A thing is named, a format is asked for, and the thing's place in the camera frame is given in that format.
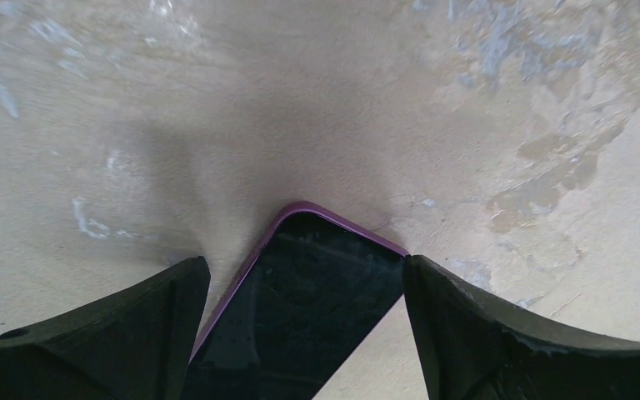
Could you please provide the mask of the purple edged smartphone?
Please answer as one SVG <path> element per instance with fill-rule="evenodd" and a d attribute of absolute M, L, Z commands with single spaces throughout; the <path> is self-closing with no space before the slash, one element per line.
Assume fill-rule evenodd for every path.
<path fill-rule="evenodd" d="M 315 203 L 287 205 L 198 334 L 182 398 L 314 398 L 403 295 L 406 256 Z"/>

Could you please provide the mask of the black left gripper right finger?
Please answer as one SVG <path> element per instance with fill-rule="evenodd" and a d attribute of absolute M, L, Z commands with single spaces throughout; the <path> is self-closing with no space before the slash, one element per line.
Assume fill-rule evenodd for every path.
<path fill-rule="evenodd" d="M 431 399 L 640 399 L 640 342 L 556 322 L 418 255 L 402 267 Z"/>

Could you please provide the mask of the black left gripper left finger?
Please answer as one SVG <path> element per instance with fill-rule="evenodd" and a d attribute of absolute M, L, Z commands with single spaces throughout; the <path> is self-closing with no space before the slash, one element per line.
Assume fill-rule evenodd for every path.
<path fill-rule="evenodd" d="M 210 272 L 190 257 L 120 292 L 0 335 L 0 399 L 177 399 Z"/>

